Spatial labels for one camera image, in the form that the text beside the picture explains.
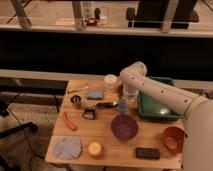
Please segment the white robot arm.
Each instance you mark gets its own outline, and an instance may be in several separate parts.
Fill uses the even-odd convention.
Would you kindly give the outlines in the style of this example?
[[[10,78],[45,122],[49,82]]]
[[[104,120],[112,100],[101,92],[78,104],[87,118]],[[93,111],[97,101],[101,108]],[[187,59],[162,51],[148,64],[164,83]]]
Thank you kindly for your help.
[[[185,118],[182,152],[183,171],[213,171],[213,99],[170,86],[146,76],[143,62],[120,72],[123,93],[135,97],[138,91],[151,96]]]

